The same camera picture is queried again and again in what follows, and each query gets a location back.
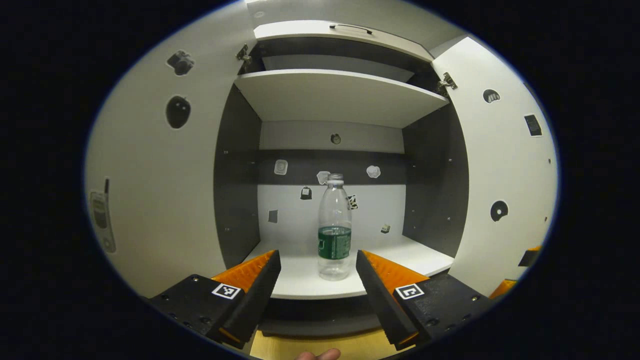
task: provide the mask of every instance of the open cabinet door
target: open cabinet door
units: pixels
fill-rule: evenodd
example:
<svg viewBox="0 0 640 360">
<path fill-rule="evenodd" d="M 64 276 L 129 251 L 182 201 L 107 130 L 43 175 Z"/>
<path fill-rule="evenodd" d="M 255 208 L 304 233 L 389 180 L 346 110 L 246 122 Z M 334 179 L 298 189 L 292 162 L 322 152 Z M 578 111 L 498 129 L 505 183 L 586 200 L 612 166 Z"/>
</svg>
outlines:
<svg viewBox="0 0 640 360">
<path fill-rule="evenodd" d="M 457 85 L 447 91 L 469 168 L 467 219 L 449 273 L 489 296 L 504 279 L 522 274 L 525 251 L 545 239 L 558 191 L 554 143 L 523 80 L 471 38 L 432 66 L 440 79 L 448 73 Z"/>
<path fill-rule="evenodd" d="M 214 217 L 214 153 L 225 101 L 243 64 L 236 54 L 255 43 L 246 3 L 220 8 L 144 55 L 97 116 L 85 159 L 87 212 L 104 234 L 90 199 L 104 195 L 108 178 L 113 243 L 109 249 L 100 238 L 100 246 L 140 295 L 155 296 L 189 274 L 225 270 Z M 177 51 L 194 61 L 181 76 L 167 62 Z M 180 128 L 166 115 L 175 96 L 190 106 Z"/>
</svg>

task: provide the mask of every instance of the black sticker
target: black sticker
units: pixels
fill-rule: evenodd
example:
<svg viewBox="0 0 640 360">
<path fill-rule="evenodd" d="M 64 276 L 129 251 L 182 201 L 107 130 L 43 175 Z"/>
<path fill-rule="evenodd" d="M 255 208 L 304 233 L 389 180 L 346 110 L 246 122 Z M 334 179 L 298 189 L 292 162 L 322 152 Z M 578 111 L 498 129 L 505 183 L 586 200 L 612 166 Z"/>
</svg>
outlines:
<svg viewBox="0 0 640 360">
<path fill-rule="evenodd" d="M 311 189 L 308 186 L 305 186 L 300 190 L 300 199 L 301 200 L 311 200 Z"/>
<path fill-rule="evenodd" d="M 342 139 L 338 134 L 331 134 L 331 142 L 334 143 L 335 145 L 338 145 L 339 143 L 342 142 Z"/>
<path fill-rule="evenodd" d="M 491 104 L 493 101 L 500 100 L 500 94 L 498 94 L 497 91 L 492 89 L 485 90 L 482 94 L 482 97 L 484 101 L 486 101 L 488 104 Z"/>
<path fill-rule="evenodd" d="M 524 120 L 527 122 L 531 136 L 542 136 L 542 129 L 540 129 L 540 124 L 535 115 L 526 115 Z"/>
<path fill-rule="evenodd" d="M 269 210 L 268 222 L 278 223 L 278 210 Z"/>
<path fill-rule="evenodd" d="M 173 67 L 173 71 L 178 76 L 186 75 L 195 64 L 190 55 L 182 50 L 178 50 L 175 54 L 171 55 L 166 63 Z"/>
<path fill-rule="evenodd" d="M 191 105 L 187 99 L 181 96 L 174 96 L 166 105 L 166 119 L 174 129 L 179 129 L 187 123 Z"/>
<path fill-rule="evenodd" d="M 509 213 L 509 208 L 504 201 L 496 201 L 491 207 L 491 219 L 498 221 L 500 218 L 506 216 Z"/>
</svg>

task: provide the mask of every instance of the fingertip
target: fingertip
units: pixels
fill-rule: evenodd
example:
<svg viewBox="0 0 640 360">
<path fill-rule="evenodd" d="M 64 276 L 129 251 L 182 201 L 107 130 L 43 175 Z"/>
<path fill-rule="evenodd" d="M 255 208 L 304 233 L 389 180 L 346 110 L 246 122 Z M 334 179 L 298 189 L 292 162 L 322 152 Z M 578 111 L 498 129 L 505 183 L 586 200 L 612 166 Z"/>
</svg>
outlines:
<svg viewBox="0 0 640 360">
<path fill-rule="evenodd" d="M 316 356 L 308 351 L 305 351 L 296 356 L 295 360 L 316 360 Z"/>
<path fill-rule="evenodd" d="M 330 348 L 317 357 L 317 360 L 337 360 L 342 353 L 336 348 Z"/>
</svg>

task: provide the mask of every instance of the green bottle label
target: green bottle label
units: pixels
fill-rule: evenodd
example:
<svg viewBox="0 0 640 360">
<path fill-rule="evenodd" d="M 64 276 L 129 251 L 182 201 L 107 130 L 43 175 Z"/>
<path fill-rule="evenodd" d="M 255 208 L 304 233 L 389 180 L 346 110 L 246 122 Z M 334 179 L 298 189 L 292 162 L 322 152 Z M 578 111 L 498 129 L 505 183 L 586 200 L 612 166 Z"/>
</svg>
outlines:
<svg viewBox="0 0 640 360">
<path fill-rule="evenodd" d="M 351 229 L 342 226 L 326 226 L 318 229 L 318 255 L 324 259 L 338 260 L 349 256 Z"/>
</svg>

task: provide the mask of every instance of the cabinet shelf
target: cabinet shelf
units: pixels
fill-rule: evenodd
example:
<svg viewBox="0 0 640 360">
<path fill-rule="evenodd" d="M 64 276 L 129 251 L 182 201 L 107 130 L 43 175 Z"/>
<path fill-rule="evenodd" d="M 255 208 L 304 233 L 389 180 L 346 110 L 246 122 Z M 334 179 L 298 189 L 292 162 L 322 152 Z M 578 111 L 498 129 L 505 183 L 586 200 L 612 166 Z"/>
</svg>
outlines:
<svg viewBox="0 0 640 360">
<path fill-rule="evenodd" d="M 316 120 L 403 128 L 449 101 L 367 74 L 287 69 L 238 76 L 236 86 L 263 121 Z"/>
</svg>

